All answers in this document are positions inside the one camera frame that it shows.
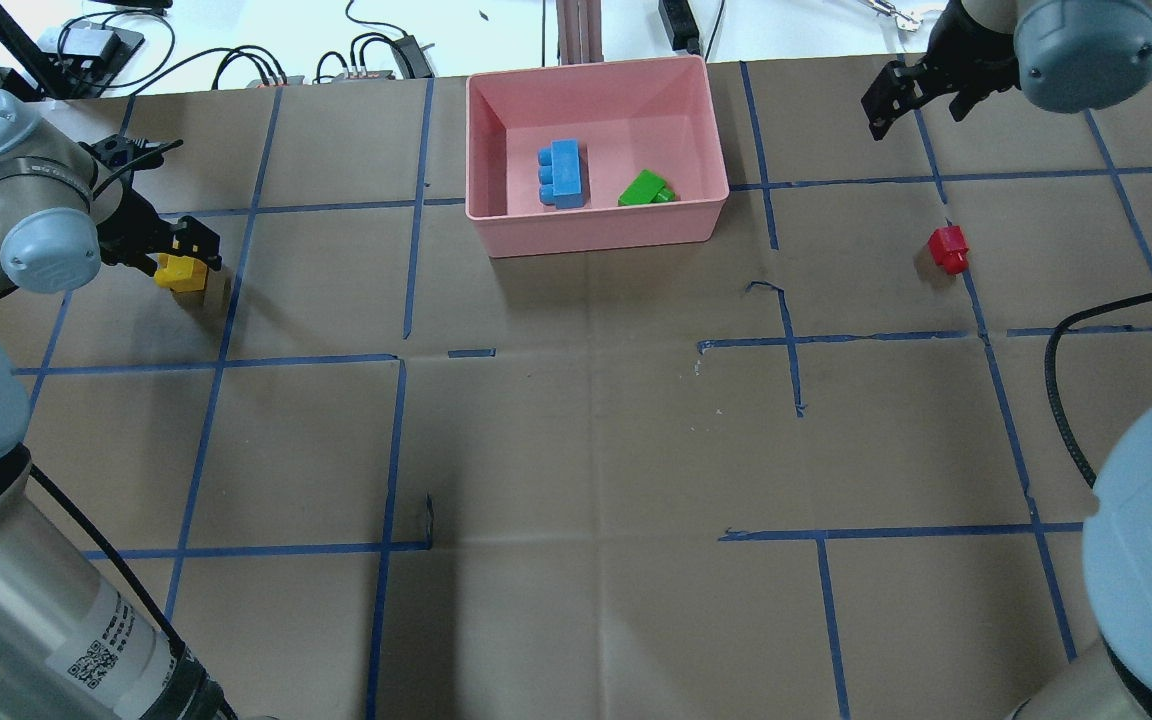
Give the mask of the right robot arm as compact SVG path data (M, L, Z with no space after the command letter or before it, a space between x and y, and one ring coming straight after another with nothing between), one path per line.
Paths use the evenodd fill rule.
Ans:
M873 138L935 97L967 118L1020 88L1039 109L1106 109L1152 83L1152 1L950 1L925 55L890 61L861 97ZM1061 338L1096 316L1151 304L1152 291L1066 316L1044 346L1044 389L1066 450L1097 500L1084 520L1085 593L1100 638L1015 719L1152 719L1152 409L1126 430L1101 469L1076 442L1059 391Z

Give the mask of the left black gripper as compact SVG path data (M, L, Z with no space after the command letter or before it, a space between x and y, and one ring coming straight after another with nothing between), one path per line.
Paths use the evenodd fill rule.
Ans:
M174 258L189 268L223 270L217 232L195 217L165 222L151 202L134 190L122 192L113 213L96 223L96 229L101 260L109 266L123 265L141 273L156 273L159 270L157 255L174 251Z

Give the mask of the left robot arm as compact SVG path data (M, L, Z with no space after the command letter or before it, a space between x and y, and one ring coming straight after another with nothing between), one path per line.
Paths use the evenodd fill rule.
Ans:
M162 143L71 141L0 88L0 300L78 290L157 255L221 270L220 240L132 188ZM223 688L26 448L31 401L0 346L0 719L233 719Z

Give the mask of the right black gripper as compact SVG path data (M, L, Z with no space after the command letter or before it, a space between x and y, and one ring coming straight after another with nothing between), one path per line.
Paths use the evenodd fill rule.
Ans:
M925 63L888 61L882 65L861 96L861 109L867 118L870 136L873 141L882 141L899 118L922 109L935 94L956 92L948 111L954 122L963 122L987 94L1016 86L1018 60L1014 35L979 26L973 20L938 20Z

